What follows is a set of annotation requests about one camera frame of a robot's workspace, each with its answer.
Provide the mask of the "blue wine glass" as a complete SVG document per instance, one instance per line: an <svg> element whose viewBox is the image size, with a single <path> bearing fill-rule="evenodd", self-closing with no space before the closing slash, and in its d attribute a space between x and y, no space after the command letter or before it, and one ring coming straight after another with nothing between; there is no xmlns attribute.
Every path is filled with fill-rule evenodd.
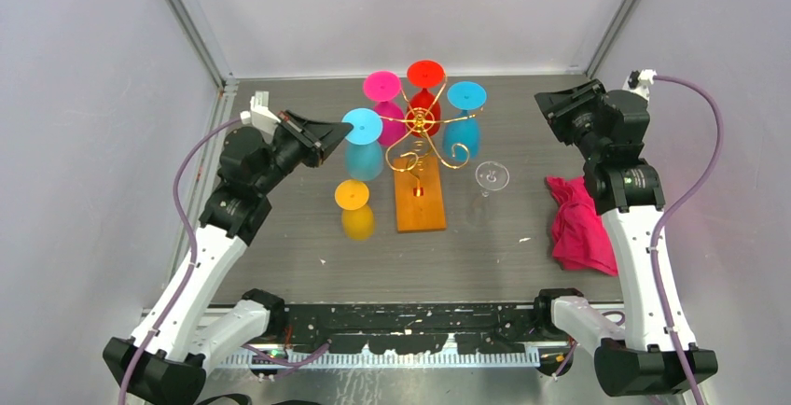
<svg viewBox="0 0 791 405"><path fill-rule="evenodd" d="M344 153L345 168L349 176L358 181L375 179L383 170L382 148L378 139L383 125L380 116L369 108L356 108L342 119L352 125L346 136L348 146Z"/></svg>
<svg viewBox="0 0 791 405"><path fill-rule="evenodd" d="M460 114L445 124L442 146L454 162L473 160L479 154L481 130L476 114L487 101L485 89L473 81L454 83L447 92Z"/></svg>

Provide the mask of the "yellow wine glass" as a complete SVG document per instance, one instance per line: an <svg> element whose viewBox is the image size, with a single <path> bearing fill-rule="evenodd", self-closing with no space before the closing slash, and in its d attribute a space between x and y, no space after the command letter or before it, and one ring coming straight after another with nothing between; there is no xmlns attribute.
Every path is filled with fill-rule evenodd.
<svg viewBox="0 0 791 405"><path fill-rule="evenodd" d="M339 183L334 194L335 202L341 209L341 226L346 236L352 240L365 241L375 231L375 217L368 205L368 186L355 179Z"/></svg>

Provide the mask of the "pink wine glass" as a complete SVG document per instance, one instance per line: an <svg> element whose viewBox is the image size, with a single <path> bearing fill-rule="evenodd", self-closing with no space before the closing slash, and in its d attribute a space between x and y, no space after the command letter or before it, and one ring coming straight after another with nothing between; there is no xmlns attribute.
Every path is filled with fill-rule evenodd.
<svg viewBox="0 0 791 405"><path fill-rule="evenodd" d="M371 73L363 82L365 96L374 103L373 111L382 119L382 133L378 142L382 147L396 144L407 133L405 115L396 103L402 91L399 76L390 71Z"/></svg>

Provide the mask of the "clear wine glass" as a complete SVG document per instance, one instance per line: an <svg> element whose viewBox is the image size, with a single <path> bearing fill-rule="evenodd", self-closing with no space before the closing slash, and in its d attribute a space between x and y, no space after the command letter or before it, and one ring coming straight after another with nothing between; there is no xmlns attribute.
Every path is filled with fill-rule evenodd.
<svg viewBox="0 0 791 405"><path fill-rule="evenodd" d="M482 227L493 216L493 194L503 190L510 180L509 170L497 161L481 162L475 171L478 192L467 209L469 223Z"/></svg>

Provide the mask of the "red wine glass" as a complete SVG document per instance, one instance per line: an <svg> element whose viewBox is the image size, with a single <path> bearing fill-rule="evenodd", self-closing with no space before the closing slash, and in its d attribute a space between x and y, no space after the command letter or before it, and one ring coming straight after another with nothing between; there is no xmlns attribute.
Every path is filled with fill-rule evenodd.
<svg viewBox="0 0 791 405"><path fill-rule="evenodd" d="M429 136L433 136L440 129L441 103L437 96L430 91L438 85L444 86L445 71L443 67L432 60L421 60L413 63L407 71L408 81L419 88L409 100L409 108L406 119L413 119L414 113L428 112L427 119L434 120L435 123L425 126L423 130Z"/></svg>

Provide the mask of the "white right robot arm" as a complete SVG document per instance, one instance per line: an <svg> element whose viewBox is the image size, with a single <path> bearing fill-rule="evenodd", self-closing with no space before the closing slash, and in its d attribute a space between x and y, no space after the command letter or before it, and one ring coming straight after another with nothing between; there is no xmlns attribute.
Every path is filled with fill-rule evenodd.
<svg viewBox="0 0 791 405"><path fill-rule="evenodd" d="M718 362L699 347L677 295L664 230L678 204L666 202L657 170L642 157L657 81L645 69L619 90L592 80L535 96L555 137L583 156L585 187L618 264L626 320L615 324L574 288L550 288L535 298L532 323L541 338L565 334L588 351L608 396L690 392L702 402L699 386Z"/></svg>

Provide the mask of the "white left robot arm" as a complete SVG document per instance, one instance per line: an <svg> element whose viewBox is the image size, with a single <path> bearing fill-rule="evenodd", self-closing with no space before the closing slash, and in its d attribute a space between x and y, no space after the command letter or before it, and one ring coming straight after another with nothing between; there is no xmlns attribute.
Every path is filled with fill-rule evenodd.
<svg viewBox="0 0 791 405"><path fill-rule="evenodd" d="M218 184L198 221L185 224L184 259L132 335L112 338L104 348L119 403L137 397L151 404L192 404L212 370L244 344L284 336L284 300L257 288L208 327L200 321L271 212L270 193L297 167L321 166L352 128L267 108L217 127Z"/></svg>

